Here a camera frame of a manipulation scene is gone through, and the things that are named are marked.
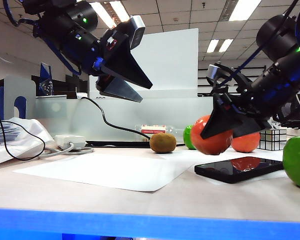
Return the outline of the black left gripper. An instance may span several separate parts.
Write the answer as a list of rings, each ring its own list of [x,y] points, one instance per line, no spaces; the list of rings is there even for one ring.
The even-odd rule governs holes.
[[[140,103],[143,98],[125,81],[146,89],[153,84],[132,56],[129,36],[117,27],[108,29],[99,46],[92,69],[110,75],[99,76],[96,89],[103,96]]]

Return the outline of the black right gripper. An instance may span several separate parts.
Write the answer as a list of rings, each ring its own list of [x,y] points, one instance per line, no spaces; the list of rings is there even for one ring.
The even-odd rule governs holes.
[[[233,130],[233,137],[237,138],[272,128],[267,121],[273,115],[272,87],[252,87],[236,95],[212,96],[213,110],[200,134],[203,139],[228,130]]]

